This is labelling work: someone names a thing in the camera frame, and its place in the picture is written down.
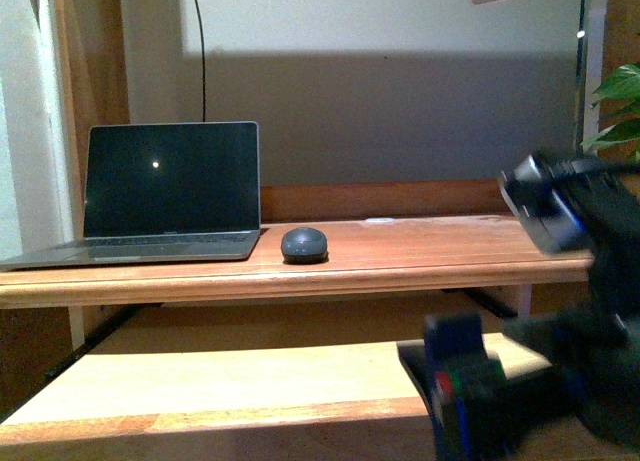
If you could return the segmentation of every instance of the blurry black object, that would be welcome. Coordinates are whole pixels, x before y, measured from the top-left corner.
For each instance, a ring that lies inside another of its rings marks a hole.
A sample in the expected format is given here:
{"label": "blurry black object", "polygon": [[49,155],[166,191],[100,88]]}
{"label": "blurry black object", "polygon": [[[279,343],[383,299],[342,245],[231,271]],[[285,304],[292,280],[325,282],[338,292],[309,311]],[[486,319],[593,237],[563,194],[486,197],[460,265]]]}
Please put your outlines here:
{"label": "blurry black object", "polygon": [[[640,204],[617,177],[625,173],[640,173],[640,165],[544,152],[503,173],[503,197],[541,251],[592,251],[591,300],[557,315],[505,322],[506,336],[552,364],[524,378],[485,376],[463,380],[457,391],[446,387],[450,366],[491,364],[479,318],[427,319],[424,344],[398,344],[432,413],[440,461],[500,459],[533,425],[569,412],[596,436],[640,449]],[[434,335],[430,326],[448,334]],[[453,346],[446,363],[436,355],[441,345]]]}

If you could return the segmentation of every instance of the dark gray mouse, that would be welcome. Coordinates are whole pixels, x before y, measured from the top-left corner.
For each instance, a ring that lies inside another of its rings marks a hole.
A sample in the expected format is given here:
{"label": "dark gray mouse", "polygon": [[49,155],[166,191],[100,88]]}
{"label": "dark gray mouse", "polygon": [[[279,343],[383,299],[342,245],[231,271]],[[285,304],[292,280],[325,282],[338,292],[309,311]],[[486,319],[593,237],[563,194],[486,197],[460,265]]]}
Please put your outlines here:
{"label": "dark gray mouse", "polygon": [[288,264],[323,263],[329,259],[327,237],[314,228],[300,227],[288,231],[280,244]]}

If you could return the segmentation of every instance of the black laptop screen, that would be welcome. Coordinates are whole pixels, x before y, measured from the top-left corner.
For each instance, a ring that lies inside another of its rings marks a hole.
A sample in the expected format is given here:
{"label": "black laptop screen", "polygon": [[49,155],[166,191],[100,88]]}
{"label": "black laptop screen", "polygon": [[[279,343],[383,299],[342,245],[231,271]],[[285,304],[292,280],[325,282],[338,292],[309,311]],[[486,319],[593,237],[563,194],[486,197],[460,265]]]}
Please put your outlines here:
{"label": "black laptop screen", "polygon": [[91,130],[84,236],[259,229],[253,122]]}

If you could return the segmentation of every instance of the laptop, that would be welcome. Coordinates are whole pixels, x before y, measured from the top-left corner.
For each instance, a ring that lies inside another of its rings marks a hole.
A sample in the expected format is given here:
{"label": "laptop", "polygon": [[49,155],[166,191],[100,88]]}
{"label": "laptop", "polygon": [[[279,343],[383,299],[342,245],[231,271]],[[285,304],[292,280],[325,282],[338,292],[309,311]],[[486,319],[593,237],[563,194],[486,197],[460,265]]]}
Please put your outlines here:
{"label": "laptop", "polygon": [[255,122],[96,126],[83,239],[0,269],[247,259],[260,235]]}

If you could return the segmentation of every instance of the desk surface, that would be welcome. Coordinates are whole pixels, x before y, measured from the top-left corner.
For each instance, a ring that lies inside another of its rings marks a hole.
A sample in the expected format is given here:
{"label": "desk surface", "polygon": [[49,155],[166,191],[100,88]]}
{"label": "desk surface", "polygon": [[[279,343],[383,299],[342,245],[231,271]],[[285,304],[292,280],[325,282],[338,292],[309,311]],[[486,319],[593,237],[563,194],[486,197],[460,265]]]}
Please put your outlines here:
{"label": "desk surface", "polygon": [[583,281],[589,253],[541,254],[510,216],[306,223],[329,261],[286,265],[265,226],[246,261],[85,267],[0,273],[0,308],[215,301]]}

